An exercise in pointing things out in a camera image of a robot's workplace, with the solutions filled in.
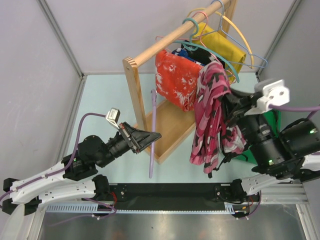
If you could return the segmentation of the pink camouflage trousers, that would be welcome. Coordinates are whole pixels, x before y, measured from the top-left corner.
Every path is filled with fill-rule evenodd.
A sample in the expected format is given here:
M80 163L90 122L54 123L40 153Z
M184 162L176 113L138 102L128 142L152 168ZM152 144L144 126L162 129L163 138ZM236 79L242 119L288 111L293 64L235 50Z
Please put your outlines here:
M203 67L197 79L194 102L195 133L190 154L190 163L203 165L208 178L218 170L220 150L237 156L245 151L247 142L235 125L227 126L223 113L223 97L231 93L228 77L219 61Z

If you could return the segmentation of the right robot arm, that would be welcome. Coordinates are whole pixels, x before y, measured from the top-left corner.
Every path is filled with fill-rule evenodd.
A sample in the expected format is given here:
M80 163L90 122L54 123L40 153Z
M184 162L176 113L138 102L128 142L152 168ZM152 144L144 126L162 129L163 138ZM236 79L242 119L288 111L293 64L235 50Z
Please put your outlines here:
M320 129L309 118L300 118L282 131L273 129L263 113L246 114L253 109L259 93L233 90L222 97L222 113L226 125L239 127L257 165L255 176L230 183L228 196L242 203L247 196L283 180L301 182L319 178L320 169L307 166L306 156L319 152Z

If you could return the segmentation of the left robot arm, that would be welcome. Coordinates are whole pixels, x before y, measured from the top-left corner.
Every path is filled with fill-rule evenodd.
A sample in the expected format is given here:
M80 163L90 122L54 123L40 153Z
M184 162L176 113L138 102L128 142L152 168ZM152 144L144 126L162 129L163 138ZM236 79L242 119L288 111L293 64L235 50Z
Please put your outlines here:
M111 188L97 168L106 167L128 151L139 154L161 137L159 132L139 130L127 122L120 124L108 142L96 135L87 136L74 153L49 169L24 180L5 179L3 190L8 198L2 200L0 209L11 215L23 205L24 215L30 215L52 202L86 198L105 201Z

